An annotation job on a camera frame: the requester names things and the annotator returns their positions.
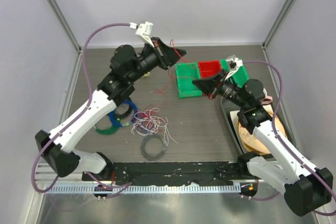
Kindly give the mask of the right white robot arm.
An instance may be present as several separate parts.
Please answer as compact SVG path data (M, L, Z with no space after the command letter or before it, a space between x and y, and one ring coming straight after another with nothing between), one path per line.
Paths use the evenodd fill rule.
M278 193L297 216L304 216L335 198L333 175L327 168L319 169L306 159L277 129L275 115L262 105L266 91L261 81L249 79L242 87L227 80L228 70L212 77L196 79L192 83L210 99L222 96L240 109L238 120L249 134L264 144L280 164L279 167L264 157L249 152L238 158L237 173L242 179L256 176Z

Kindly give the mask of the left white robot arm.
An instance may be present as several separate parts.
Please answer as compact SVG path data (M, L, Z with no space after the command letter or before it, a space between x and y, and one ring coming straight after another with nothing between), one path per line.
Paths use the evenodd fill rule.
M119 46L110 60L111 71L97 85L88 101L62 124L35 135L39 151L58 177L72 172L90 172L105 182L112 174L111 162L102 153L75 149L81 138L105 115L121 105L135 90L134 83L156 67L167 70L186 51L166 45L158 37L144 44L141 52L131 45Z

